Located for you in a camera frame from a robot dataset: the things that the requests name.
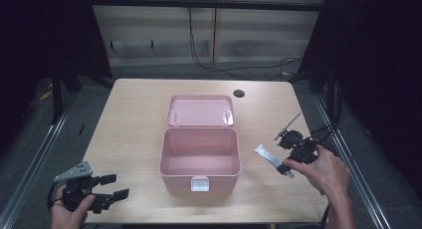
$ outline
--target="black round hole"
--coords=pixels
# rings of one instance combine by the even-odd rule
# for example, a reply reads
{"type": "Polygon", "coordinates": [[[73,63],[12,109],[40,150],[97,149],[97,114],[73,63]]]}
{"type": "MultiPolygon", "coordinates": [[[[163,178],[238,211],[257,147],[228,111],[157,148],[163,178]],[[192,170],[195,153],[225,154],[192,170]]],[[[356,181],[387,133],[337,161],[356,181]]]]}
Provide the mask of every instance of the black round hole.
{"type": "Polygon", "coordinates": [[[235,95],[235,97],[237,98],[242,98],[245,96],[245,92],[242,90],[236,90],[233,92],[233,95],[235,95]]]}

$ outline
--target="human hand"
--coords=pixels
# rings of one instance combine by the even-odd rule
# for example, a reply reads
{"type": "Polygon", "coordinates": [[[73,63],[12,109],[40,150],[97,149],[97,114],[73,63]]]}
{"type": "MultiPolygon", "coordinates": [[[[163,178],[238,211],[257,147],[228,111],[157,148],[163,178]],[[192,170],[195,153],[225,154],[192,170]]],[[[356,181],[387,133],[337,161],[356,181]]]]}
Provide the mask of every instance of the human hand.
{"type": "MultiPolygon", "coordinates": [[[[65,189],[65,185],[57,190],[57,199],[62,198],[63,189],[65,189]]],[[[95,200],[96,197],[94,195],[88,195],[74,212],[66,209],[62,200],[55,201],[51,210],[52,229],[80,229],[84,226],[88,217],[88,209],[90,209],[95,200]]]]}
{"type": "Polygon", "coordinates": [[[303,174],[311,185],[324,193],[328,200],[336,196],[347,195],[347,183],[350,177],[350,170],[344,165],[341,159],[334,156],[326,148],[318,145],[318,158],[310,164],[298,163],[286,159],[283,164],[303,174]]]}

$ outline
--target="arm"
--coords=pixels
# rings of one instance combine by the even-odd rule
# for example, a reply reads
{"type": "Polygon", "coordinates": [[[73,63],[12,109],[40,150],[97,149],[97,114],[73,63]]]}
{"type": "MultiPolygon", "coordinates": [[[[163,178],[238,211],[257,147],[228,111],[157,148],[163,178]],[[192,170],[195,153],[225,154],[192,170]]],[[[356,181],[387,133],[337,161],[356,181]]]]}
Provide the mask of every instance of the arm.
{"type": "Polygon", "coordinates": [[[286,159],[283,164],[302,173],[311,185],[323,192],[329,203],[329,225],[331,229],[353,229],[351,201],[347,194],[350,170],[332,152],[318,146],[319,157],[310,164],[301,164],[286,159]]]}
{"type": "MultiPolygon", "coordinates": [[[[58,189],[56,198],[62,198],[64,188],[65,186],[62,186],[58,189]]],[[[85,224],[88,209],[95,200],[95,196],[88,195],[74,212],[66,209],[62,200],[56,201],[52,207],[52,229],[80,229],[85,224]]]]}

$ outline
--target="box lid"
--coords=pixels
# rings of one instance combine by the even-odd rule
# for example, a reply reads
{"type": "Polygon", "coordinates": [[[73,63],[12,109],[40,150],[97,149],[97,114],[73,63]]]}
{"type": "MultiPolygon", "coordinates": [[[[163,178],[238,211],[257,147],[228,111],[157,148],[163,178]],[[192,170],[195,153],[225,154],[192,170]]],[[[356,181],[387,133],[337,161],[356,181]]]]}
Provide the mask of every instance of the box lid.
{"type": "Polygon", "coordinates": [[[167,123],[170,126],[232,126],[232,99],[228,96],[174,96],[167,123]]]}

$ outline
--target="wooden table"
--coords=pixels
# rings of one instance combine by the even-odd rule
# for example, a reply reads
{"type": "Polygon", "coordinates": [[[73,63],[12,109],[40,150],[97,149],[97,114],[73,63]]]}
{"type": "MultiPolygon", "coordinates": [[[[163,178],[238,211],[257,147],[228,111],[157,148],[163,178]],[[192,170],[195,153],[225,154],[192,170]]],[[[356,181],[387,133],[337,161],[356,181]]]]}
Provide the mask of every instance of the wooden table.
{"type": "MultiPolygon", "coordinates": [[[[327,205],[308,180],[281,175],[254,149],[262,144],[279,159],[289,155],[275,136],[301,108],[293,87],[280,82],[118,80],[85,159],[94,175],[117,174],[96,193],[130,188],[129,197],[89,223],[277,223],[318,222],[327,205]],[[236,98],[235,90],[245,96],[236,98]],[[174,95],[232,97],[242,171],[230,194],[171,194],[158,171],[166,117],[174,95]]],[[[309,135],[300,116],[290,127],[309,135]]]]}

